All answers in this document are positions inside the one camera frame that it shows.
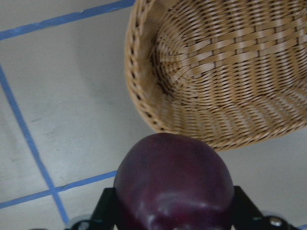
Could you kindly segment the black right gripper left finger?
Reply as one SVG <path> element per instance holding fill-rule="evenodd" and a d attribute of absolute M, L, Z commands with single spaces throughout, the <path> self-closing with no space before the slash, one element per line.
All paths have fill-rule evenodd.
<path fill-rule="evenodd" d="M 117 220 L 118 198 L 115 188 L 105 188 L 90 218 L 91 230 L 113 230 Z"/>

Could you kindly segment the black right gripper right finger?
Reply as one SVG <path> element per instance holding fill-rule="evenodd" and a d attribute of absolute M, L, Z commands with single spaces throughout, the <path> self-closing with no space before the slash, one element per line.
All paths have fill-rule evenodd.
<path fill-rule="evenodd" d="M 234 186 L 234 199 L 231 205 L 231 221 L 236 230 L 259 230 L 264 215 L 251 201 L 243 189 Z"/>

